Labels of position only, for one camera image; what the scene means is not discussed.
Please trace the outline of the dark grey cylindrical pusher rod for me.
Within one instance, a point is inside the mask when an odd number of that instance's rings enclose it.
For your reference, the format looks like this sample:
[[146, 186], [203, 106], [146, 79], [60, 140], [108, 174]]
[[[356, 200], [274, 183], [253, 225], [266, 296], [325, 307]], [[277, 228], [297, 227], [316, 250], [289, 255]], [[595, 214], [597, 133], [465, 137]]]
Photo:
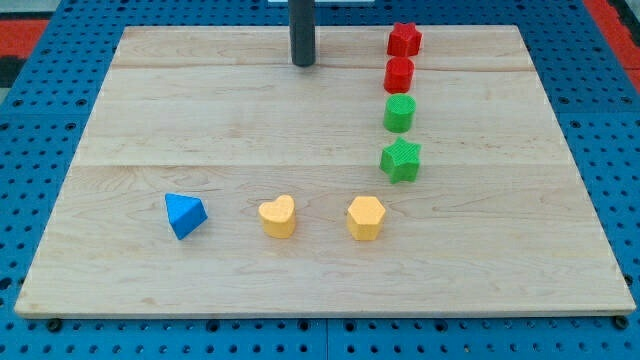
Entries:
[[289, 0], [288, 10], [292, 63], [309, 67], [316, 61], [315, 2]]

